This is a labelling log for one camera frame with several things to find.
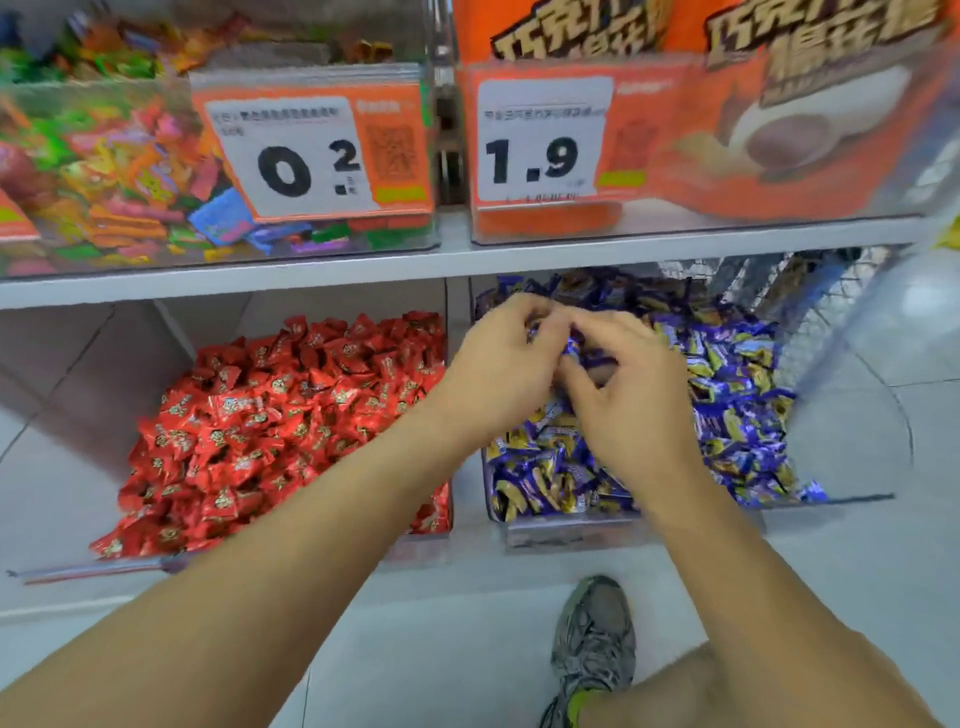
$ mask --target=gray sneaker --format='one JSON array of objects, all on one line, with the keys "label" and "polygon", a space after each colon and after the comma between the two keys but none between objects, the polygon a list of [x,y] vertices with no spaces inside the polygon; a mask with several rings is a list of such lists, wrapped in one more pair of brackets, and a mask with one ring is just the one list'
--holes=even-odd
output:
[{"label": "gray sneaker", "polygon": [[576,691],[612,692],[634,682],[634,621],[613,579],[590,576],[573,590],[557,624],[550,665],[560,678],[560,694],[543,712],[540,728],[569,728],[566,706]]}]

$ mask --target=metal shelf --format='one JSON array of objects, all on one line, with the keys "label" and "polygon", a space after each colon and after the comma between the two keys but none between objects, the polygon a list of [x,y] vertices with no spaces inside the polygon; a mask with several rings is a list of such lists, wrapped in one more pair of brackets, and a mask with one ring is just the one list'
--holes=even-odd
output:
[{"label": "metal shelf", "polygon": [[897,245],[932,234],[930,220],[899,217],[483,247],[470,241],[464,210],[439,217],[443,243],[431,251],[10,279],[0,282],[0,309]]}]

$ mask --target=white price card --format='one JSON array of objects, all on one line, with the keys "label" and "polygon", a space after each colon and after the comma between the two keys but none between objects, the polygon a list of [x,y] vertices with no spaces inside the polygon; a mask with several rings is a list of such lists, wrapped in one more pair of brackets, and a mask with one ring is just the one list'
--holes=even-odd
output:
[{"label": "white price card", "polygon": [[224,99],[204,107],[257,222],[380,209],[347,98]]},{"label": "white price card", "polygon": [[480,202],[595,195],[612,97],[610,76],[481,83],[476,150]]}]

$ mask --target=forearm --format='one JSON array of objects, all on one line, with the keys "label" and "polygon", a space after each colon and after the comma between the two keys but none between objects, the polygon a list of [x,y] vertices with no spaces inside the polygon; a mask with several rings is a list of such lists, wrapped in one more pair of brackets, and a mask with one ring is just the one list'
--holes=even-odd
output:
[{"label": "forearm", "polygon": [[267,725],[417,508],[468,455],[427,406],[0,693],[0,723]]},{"label": "forearm", "polygon": [[750,725],[937,725],[894,669],[763,540],[705,468],[647,512]]}]

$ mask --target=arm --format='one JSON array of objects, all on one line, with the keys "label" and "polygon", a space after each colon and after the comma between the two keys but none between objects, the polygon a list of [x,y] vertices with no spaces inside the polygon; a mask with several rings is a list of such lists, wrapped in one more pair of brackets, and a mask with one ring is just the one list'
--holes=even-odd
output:
[{"label": "arm", "polygon": [[761,538],[707,468],[684,359],[631,314],[571,311],[618,369],[561,374],[590,448],[662,535],[746,723],[937,726],[919,696]]},{"label": "arm", "polygon": [[526,320],[551,306],[488,314],[424,401],[9,686],[0,725],[266,726],[428,495],[542,404],[569,322],[548,316],[527,344]]}]

